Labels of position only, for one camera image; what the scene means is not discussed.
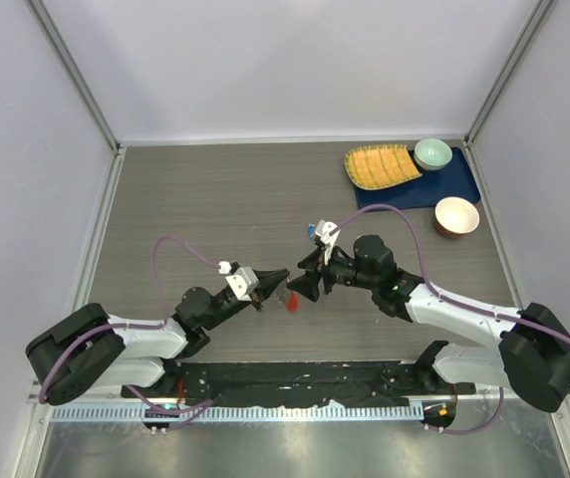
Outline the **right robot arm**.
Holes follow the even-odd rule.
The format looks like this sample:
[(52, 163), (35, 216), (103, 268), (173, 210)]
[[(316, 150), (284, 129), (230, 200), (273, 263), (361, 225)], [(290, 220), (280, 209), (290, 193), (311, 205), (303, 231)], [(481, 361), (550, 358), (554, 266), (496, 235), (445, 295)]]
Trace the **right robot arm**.
[(547, 307), (491, 306), (452, 294), (400, 268), (377, 235), (359, 237), (348, 255), (320, 245), (301, 260), (303, 275), (289, 290), (316, 302), (336, 285), (368, 290), (379, 310), (409, 323), (446, 329), (472, 340), (470, 348), (443, 342), (416, 369), (421, 389), (450, 383), (509, 388), (529, 405), (555, 412), (570, 392), (570, 335)]

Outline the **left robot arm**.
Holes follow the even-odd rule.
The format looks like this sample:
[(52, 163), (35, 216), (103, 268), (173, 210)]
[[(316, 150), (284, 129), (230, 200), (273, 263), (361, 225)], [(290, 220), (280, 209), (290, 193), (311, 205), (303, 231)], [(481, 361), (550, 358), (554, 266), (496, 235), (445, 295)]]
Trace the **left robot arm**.
[(26, 346), (41, 384), (39, 402), (67, 404), (92, 388), (136, 386), (158, 397), (177, 388), (177, 359), (190, 358), (210, 341), (207, 333), (248, 308), (263, 303), (285, 283), (289, 271), (234, 266), (213, 295), (187, 290), (175, 312), (161, 320), (133, 320), (89, 303)]

